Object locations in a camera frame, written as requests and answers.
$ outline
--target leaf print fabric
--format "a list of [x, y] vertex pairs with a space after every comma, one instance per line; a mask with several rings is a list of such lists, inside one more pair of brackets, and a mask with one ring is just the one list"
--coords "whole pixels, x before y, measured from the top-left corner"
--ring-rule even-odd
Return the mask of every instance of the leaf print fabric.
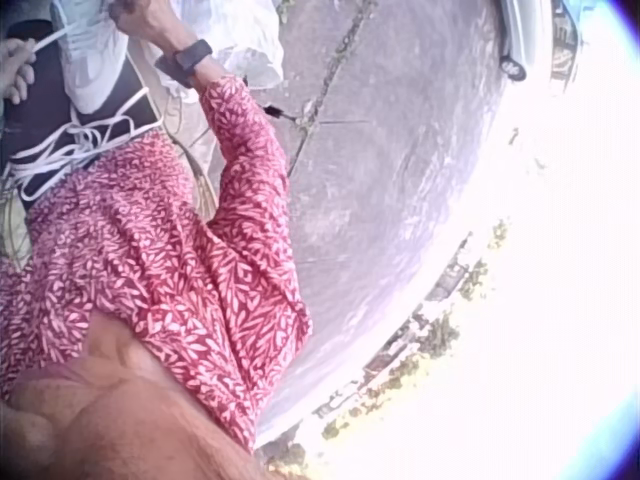
[[75, 171], [29, 211], [32, 258], [0, 260], [0, 380], [79, 355], [89, 314], [125, 322], [239, 444], [311, 333], [289, 242], [286, 160], [235, 77], [201, 96], [227, 160], [205, 224], [166, 135]]

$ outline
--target crack in pavement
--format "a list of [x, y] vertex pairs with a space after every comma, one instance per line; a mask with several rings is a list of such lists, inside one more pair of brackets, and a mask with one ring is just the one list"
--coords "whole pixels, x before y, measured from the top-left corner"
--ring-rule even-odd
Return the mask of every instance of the crack in pavement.
[[318, 115], [320, 114], [320, 110], [324, 105], [324, 100], [329, 93], [329, 88], [333, 84], [338, 71], [346, 61], [348, 54], [351, 52], [355, 44], [356, 37], [362, 29], [365, 20], [370, 18], [371, 13], [376, 6], [376, 0], [363, 0], [362, 5], [358, 9], [358, 12], [353, 17], [351, 27], [349, 27], [349, 30], [342, 38], [340, 45], [338, 46], [338, 48], [336, 48], [333, 58], [331, 59], [331, 61], [329, 62], [329, 66], [327, 67], [327, 73], [322, 82], [320, 94], [314, 100], [313, 105], [309, 109], [309, 113], [305, 115], [305, 117], [300, 122], [299, 128], [302, 131], [302, 139], [300, 140], [300, 144], [298, 145], [295, 154], [291, 158], [291, 166], [289, 167], [288, 172], [289, 177], [293, 173], [293, 169], [298, 163], [300, 154], [302, 153], [302, 150], [307, 143], [307, 140], [309, 139], [311, 131], [316, 124]]

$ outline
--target asphalt road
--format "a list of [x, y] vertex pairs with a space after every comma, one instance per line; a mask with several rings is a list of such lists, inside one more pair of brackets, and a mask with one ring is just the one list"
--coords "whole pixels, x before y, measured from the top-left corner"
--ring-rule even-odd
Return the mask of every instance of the asphalt road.
[[287, 78], [260, 98], [305, 118], [278, 128], [315, 331], [258, 445], [357, 374], [468, 232], [456, 205], [503, 92], [498, 25], [492, 0], [308, 0], [288, 12]]

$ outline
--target black smartwatch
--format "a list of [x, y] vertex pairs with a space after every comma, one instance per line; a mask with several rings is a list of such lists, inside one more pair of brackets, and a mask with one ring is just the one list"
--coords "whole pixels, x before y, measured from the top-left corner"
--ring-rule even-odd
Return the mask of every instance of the black smartwatch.
[[190, 47], [171, 56], [162, 55], [156, 60], [155, 66], [183, 87], [192, 88], [189, 78], [195, 73], [196, 66], [212, 53], [211, 46], [205, 40], [200, 39]]

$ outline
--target white car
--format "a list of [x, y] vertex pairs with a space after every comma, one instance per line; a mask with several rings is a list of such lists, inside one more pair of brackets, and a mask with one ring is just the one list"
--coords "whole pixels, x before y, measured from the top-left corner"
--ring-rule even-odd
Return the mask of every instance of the white car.
[[516, 82], [549, 80], [557, 0], [501, 0], [506, 37], [500, 68]]

